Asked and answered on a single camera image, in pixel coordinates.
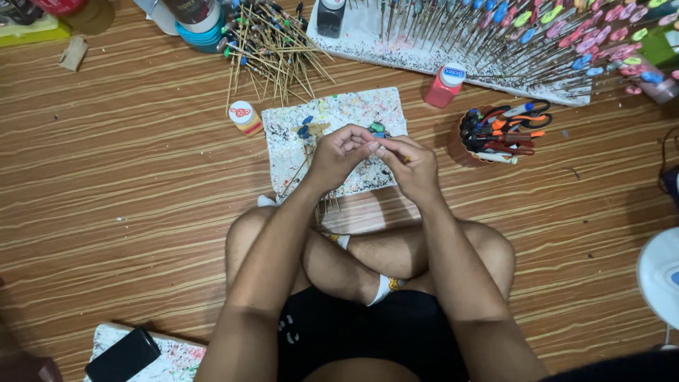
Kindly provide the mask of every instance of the person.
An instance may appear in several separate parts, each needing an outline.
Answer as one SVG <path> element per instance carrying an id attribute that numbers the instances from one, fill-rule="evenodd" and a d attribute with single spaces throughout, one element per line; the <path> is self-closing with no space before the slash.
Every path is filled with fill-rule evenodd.
<path id="1" fill-rule="evenodd" d="M 309 229 L 321 197 L 373 154 L 422 225 L 343 246 Z M 318 142 L 281 206 L 230 228 L 227 298 L 194 380 L 537 381 L 547 371 L 507 306 L 514 266 L 500 233 L 453 216 L 432 150 L 349 124 Z"/>

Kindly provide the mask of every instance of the yellow glue bottle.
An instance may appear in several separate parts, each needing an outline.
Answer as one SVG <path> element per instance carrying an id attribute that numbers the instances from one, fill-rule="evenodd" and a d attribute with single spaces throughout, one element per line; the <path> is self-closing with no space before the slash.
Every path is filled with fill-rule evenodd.
<path id="1" fill-rule="evenodd" d="M 252 137 L 264 128 L 259 114 L 245 101 L 236 101 L 229 107 L 229 118 L 248 137 Z"/>

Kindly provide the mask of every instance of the smartphone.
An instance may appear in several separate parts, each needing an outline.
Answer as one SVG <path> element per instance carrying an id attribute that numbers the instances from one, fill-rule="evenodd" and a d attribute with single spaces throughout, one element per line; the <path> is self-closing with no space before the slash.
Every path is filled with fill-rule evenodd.
<path id="1" fill-rule="evenodd" d="M 138 327 L 85 366 L 85 373 L 92 382 L 127 382 L 158 357 L 158 345 Z"/>

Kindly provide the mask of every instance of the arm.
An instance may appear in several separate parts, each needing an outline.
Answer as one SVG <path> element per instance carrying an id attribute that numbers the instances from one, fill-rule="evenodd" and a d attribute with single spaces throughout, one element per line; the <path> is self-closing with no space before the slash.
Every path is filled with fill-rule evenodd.
<path id="1" fill-rule="evenodd" d="M 376 154 L 422 215 L 437 300 L 458 341 L 472 381 L 537 381 L 547 371 L 450 212 L 438 184 L 436 155 L 407 137 L 378 139 Z M 400 157 L 409 157 L 402 163 Z"/>
<path id="2" fill-rule="evenodd" d="M 195 382 L 275 381 L 278 316 L 301 269 L 306 227 L 318 200 L 379 147 L 347 125 L 318 143 L 309 171 L 262 228 L 221 309 Z"/>

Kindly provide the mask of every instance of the pen holder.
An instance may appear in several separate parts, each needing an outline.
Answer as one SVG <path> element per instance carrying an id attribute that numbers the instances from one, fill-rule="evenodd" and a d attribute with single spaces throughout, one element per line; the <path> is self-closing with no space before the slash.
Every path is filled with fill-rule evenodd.
<path id="1" fill-rule="evenodd" d="M 481 114 L 486 115 L 490 110 L 493 109 L 493 107 L 494 106 L 492 105 L 481 105 L 474 107 L 474 109 L 479 110 Z M 493 164 L 494 162 L 489 160 L 479 159 L 474 155 L 474 152 L 467 150 L 466 146 L 462 143 L 462 137 L 460 136 L 460 125 L 462 125 L 463 119 L 464 114 L 462 114 L 459 123 L 453 126 L 450 132 L 447 143 L 448 155 L 450 155 L 450 158 L 453 158 L 455 163 L 462 167 L 483 167 Z"/>

